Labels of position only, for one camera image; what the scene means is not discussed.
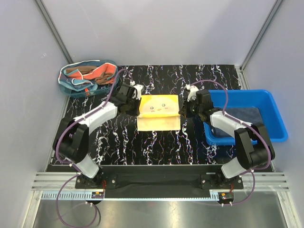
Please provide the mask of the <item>yellow towel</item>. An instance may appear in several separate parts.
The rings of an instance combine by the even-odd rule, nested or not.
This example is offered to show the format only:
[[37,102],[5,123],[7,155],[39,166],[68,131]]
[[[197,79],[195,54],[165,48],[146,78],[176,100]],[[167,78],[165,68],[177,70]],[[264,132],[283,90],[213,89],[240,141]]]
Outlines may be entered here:
[[177,95],[142,95],[137,130],[178,131],[181,129]]

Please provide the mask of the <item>dark blue towel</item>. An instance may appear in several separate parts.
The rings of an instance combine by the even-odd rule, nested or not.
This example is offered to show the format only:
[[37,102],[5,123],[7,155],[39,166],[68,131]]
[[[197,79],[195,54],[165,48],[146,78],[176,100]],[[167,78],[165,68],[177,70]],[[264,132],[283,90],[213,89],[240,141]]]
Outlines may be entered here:
[[[250,122],[250,123],[263,123],[263,119],[261,117],[260,111],[256,107],[242,107],[242,108],[227,108],[226,112],[238,118],[242,121]],[[223,130],[215,127],[211,127],[211,134],[216,138],[225,138],[230,137],[229,134],[224,132]]]

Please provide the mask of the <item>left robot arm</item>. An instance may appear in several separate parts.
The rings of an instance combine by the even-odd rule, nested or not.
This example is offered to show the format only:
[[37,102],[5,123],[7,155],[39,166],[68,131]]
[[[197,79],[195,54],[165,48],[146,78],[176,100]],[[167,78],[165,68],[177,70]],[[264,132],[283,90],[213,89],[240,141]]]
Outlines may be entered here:
[[89,136],[119,114],[138,116],[143,90],[140,84],[123,84],[91,111],[75,118],[64,117],[53,142],[57,160],[75,168],[90,187],[98,188],[104,182],[103,171],[88,154]]

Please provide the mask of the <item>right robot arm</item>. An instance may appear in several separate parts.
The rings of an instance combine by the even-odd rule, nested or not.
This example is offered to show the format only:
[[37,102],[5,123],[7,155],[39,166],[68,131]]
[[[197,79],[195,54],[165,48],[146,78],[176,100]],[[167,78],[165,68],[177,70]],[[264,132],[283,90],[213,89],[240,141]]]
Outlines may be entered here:
[[225,108],[216,108],[209,90],[199,90],[193,85],[187,90],[188,96],[179,114],[185,118],[198,116],[202,122],[221,129],[235,140],[236,157],[222,165],[213,178],[220,188],[227,188],[237,176],[270,166],[275,152],[263,123],[246,122],[228,114]]

